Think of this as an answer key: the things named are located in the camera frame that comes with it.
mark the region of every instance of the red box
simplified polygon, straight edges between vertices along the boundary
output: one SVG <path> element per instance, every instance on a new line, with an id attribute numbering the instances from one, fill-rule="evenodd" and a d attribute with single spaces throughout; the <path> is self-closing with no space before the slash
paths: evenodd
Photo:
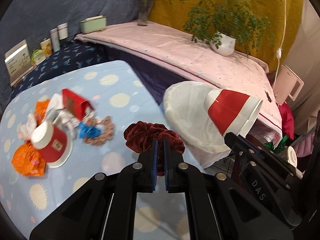
<path id="1" fill-rule="evenodd" d="M 62 89 L 63 106 L 80 121 L 94 110 L 90 101 L 69 89 Z"/>

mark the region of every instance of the gray fabric backdrop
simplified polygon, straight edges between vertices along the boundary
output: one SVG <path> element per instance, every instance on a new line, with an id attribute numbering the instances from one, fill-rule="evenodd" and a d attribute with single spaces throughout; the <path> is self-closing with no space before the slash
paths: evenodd
<path id="1" fill-rule="evenodd" d="M 107 24 L 129 22 L 137 18 L 137 0 L 14 0 L 0 22 L 0 114 L 10 101 L 9 74 L 4 54 L 27 40 L 29 52 L 50 36 L 49 31 L 68 22 L 69 36 L 79 32 L 79 22 L 104 15 Z"/>

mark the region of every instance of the yellow canister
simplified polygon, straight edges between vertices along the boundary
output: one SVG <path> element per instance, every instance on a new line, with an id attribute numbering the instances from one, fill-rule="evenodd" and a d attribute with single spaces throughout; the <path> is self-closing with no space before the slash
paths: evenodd
<path id="1" fill-rule="evenodd" d="M 49 57 L 52 54 L 52 46 L 51 46 L 51 39 L 44 39 L 40 42 L 40 47 L 44 51 L 45 57 Z"/>

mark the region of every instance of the potted plant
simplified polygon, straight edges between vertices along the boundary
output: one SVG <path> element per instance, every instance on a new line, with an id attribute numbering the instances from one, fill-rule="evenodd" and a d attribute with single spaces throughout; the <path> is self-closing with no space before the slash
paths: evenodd
<path id="1" fill-rule="evenodd" d="M 183 28 L 192 34 L 192 41 L 203 41 L 223 56 L 233 53 L 236 41 L 247 55 L 250 48 L 257 50 L 270 25 L 268 17 L 255 14 L 247 0 L 199 0 L 188 16 Z"/>
<path id="2" fill-rule="evenodd" d="M 139 0 L 139 18 L 138 26 L 148 25 L 148 16 L 152 8 L 154 0 Z"/>

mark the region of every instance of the blue scrunchie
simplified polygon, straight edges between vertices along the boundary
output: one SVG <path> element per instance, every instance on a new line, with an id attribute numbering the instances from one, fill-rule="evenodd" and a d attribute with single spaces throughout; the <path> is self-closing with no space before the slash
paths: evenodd
<path id="1" fill-rule="evenodd" d="M 101 131 L 96 128 L 95 126 L 89 126 L 85 125 L 83 122 L 79 123 L 79 137 L 84 138 L 84 137 L 89 137 L 89 138 L 96 138 L 101 134 Z"/>

